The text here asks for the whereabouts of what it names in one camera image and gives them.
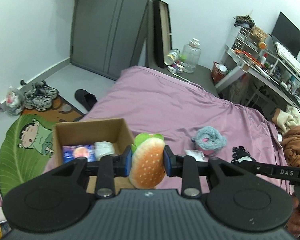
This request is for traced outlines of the person's right hand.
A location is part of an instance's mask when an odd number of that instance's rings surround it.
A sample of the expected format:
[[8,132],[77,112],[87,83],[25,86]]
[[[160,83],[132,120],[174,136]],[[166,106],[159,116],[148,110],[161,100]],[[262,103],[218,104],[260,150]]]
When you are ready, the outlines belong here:
[[292,195],[294,210],[291,214],[286,228],[289,233],[291,233],[295,238],[300,236],[300,207],[299,200],[296,196]]

